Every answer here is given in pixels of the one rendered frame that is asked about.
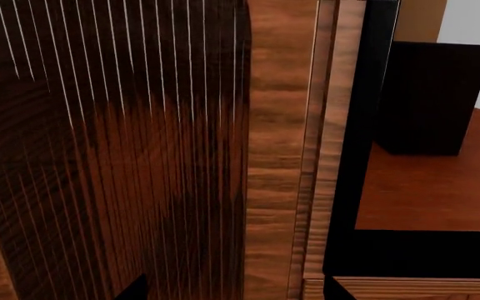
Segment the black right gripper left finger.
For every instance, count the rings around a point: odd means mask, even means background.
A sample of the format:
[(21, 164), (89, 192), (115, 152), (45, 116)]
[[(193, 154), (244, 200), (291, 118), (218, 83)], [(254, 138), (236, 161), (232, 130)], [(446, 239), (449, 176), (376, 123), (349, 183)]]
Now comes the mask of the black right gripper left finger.
[(147, 300), (148, 299), (148, 281), (145, 273), (137, 277), (114, 300)]

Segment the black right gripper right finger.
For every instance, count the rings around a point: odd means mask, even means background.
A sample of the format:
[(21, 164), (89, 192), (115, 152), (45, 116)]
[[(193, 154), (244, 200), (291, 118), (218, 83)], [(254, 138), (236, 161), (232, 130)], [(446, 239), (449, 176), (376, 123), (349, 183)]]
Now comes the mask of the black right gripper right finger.
[(324, 300), (356, 300), (356, 298), (333, 277), (324, 278), (323, 296)]

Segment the light wood fridge side panel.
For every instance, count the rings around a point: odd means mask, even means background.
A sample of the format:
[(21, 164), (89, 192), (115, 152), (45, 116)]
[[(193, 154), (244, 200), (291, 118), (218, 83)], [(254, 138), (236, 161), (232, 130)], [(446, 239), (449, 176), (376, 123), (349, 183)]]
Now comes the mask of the light wood fridge side panel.
[(249, 0), (252, 79), (242, 300), (300, 300), (322, 141), (348, 103), (366, 0)]

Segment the ribbed wooden drawer front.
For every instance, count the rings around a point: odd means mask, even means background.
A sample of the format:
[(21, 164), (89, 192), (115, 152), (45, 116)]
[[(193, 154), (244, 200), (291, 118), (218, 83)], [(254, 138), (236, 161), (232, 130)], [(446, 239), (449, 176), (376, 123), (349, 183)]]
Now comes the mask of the ribbed wooden drawer front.
[[(356, 300), (480, 300), (480, 279), (335, 277)], [(303, 281), (300, 300), (324, 300), (324, 279)]]

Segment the black-edged wooden kitchen counter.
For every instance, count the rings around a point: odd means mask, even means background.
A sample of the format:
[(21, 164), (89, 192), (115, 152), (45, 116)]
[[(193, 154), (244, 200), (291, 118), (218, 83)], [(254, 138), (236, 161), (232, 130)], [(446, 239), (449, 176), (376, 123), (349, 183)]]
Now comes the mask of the black-edged wooden kitchen counter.
[(401, 0), (366, 0), (322, 271), (331, 277), (480, 279), (480, 232), (356, 229)]

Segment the black box-shaped appliance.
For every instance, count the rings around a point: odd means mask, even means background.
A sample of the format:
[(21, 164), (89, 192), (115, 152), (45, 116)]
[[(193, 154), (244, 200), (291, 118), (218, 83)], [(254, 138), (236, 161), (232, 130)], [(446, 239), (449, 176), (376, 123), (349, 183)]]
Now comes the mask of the black box-shaped appliance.
[(374, 141), (395, 155), (456, 156), (480, 92), (480, 45), (394, 42)]

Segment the tan upright cabinet panel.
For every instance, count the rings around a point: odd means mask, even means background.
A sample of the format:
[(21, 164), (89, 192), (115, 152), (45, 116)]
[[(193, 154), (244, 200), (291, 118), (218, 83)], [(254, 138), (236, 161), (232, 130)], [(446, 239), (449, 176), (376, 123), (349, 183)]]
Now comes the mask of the tan upright cabinet panel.
[(401, 0), (394, 40), (435, 43), (448, 0)]

